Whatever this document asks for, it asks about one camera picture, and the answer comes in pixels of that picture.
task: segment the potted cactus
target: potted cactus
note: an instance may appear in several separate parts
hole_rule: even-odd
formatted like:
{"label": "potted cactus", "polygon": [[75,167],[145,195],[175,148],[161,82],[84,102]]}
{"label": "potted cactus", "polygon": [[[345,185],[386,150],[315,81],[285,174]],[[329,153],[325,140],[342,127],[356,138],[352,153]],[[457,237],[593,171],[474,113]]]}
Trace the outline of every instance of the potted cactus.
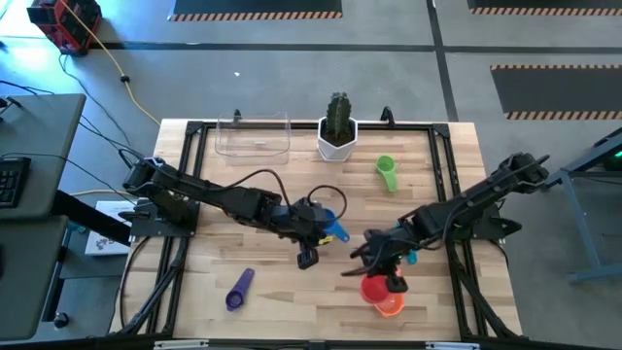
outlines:
{"label": "potted cactus", "polygon": [[345,161],[359,138],[357,121],[350,118],[352,104],[345,92],[332,95],[327,115],[318,122],[318,151],[324,161]]}

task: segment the white hexagonal pot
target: white hexagonal pot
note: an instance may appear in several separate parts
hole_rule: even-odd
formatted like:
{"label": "white hexagonal pot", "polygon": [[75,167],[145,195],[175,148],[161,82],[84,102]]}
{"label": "white hexagonal pot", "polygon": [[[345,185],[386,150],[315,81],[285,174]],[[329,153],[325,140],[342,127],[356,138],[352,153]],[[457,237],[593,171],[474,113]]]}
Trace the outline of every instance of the white hexagonal pot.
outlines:
{"label": "white hexagonal pot", "polygon": [[322,124],[326,119],[326,117],[323,117],[318,121],[318,152],[320,152],[320,156],[322,156],[324,161],[346,161],[357,145],[357,140],[359,140],[359,124],[356,120],[350,118],[350,123],[354,125],[354,139],[345,145],[334,147],[329,141],[322,138]]}

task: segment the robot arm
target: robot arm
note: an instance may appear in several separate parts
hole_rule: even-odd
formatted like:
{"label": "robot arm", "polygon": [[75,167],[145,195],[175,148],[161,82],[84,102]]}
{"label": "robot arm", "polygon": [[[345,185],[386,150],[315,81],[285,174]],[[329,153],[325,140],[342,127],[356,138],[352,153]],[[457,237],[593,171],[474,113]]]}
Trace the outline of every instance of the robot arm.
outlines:
{"label": "robot arm", "polygon": [[[259,172],[273,173],[264,169],[243,180]],[[311,202],[308,196],[294,204],[290,204],[286,197],[286,205],[282,205],[283,198],[278,193],[236,184],[223,187],[182,173],[160,158],[138,159],[132,165],[123,187],[129,193],[148,198],[157,208],[157,216],[173,225],[183,227],[192,220],[189,204],[196,200],[223,210],[240,225],[265,229],[276,233],[279,238],[298,242],[300,269],[318,262],[315,248],[327,237],[324,229],[329,221],[324,208],[319,203]],[[137,211],[131,215],[136,218],[149,213]]]}
{"label": "robot arm", "polygon": [[367,230],[364,233],[366,243],[350,255],[351,259],[360,257],[363,267],[342,275],[385,275],[390,292],[406,292],[408,286],[404,278],[397,276],[402,255],[407,255],[411,249],[439,249],[452,233],[470,229],[482,218],[486,208],[509,193],[535,192],[548,176],[548,171],[540,166],[547,159],[548,156],[534,159],[530,154],[513,155],[490,177],[454,198],[407,213],[397,219],[397,227]]}

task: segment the white paper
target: white paper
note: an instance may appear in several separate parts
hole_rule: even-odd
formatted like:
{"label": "white paper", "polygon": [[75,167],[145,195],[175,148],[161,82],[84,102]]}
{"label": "white paper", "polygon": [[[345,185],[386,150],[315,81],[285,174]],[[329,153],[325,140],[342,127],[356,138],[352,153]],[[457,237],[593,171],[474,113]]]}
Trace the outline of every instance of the white paper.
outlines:
{"label": "white paper", "polygon": [[[132,204],[127,200],[120,201],[98,201],[95,205],[95,209],[108,215],[111,218],[117,219],[120,225],[127,225],[131,227],[130,222],[125,222],[119,216],[120,212],[133,211],[135,203]],[[95,231],[91,231],[88,235],[88,242],[86,243],[85,254],[92,256],[102,255],[121,255],[129,253],[129,247],[120,243],[108,239]]]}

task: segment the red equipment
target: red equipment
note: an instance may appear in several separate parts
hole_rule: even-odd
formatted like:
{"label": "red equipment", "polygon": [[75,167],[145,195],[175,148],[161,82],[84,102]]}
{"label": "red equipment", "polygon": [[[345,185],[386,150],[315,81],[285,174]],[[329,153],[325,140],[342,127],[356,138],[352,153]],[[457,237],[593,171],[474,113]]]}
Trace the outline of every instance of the red equipment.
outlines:
{"label": "red equipment", "polygon": [[30,21],[43,31],[62,53],[85,55],[92,37],[67,11],[61,1],[93,33],[101,20],[101,8],[95,0],[34,0],[28,10]]}

